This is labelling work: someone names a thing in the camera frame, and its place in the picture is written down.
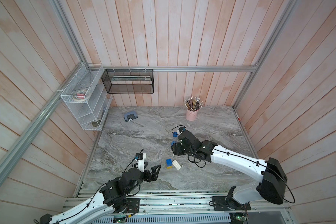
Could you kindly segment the blue square lego brick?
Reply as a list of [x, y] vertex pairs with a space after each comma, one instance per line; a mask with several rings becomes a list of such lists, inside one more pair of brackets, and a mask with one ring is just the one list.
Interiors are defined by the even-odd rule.
[[167, 159], [166, 160], [166, 165], [167, 167], [171, 167], [173, 164], [172, 164], [172, 160], [171, 159]]

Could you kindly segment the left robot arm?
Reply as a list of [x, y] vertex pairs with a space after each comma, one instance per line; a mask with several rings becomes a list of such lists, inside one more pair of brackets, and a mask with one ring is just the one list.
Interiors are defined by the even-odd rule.
[[97, 192], [66, 212], [58, 215], [45, 214], [36, 224], [89, 224], [92, 221], [112, 213], [124, 211], [128, 206], [127, 196], [143, 182], [150, 183], [158, 179], [161, 165], [151, 170], [141, 171], [137, 167], [130, 168], [122, 176], [103, 184]]

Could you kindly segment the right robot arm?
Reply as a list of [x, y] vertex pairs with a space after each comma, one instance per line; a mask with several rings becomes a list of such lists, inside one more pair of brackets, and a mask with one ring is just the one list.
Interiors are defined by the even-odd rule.
[[251, 201], [262, 199], [277, 205], [284, 203], [287, 176], [278, 160], [252, 158], [212, 141], [200, 141], [185, 127], [179, 127], [175, 133], [178, 142], [171, 147], [174, 155], [187, 155], [188, 161], [194, 164], [209, 162], [224, 165], [253, 179], [251, 183], [230, 188], [225, 198], [229, 209], [247, 208]]

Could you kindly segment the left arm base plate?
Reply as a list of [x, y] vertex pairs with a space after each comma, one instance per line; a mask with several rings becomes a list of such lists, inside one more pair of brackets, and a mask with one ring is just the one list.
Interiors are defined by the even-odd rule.
[[139, 198], [124, 198], [119, 199], [113, 204], [114, 213], [129, 213], [136, 214], [140, 210], [140, 199]]

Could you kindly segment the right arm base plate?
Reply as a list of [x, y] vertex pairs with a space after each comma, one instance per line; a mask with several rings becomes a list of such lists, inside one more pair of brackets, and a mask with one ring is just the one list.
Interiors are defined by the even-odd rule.
[[250, 203], [240, 204], [233, 198], [228, 196], [215, 196], [211, 198], [209, 202], [210, 206], [213, 206], [214, 211], [249, 211], [251, 210]]

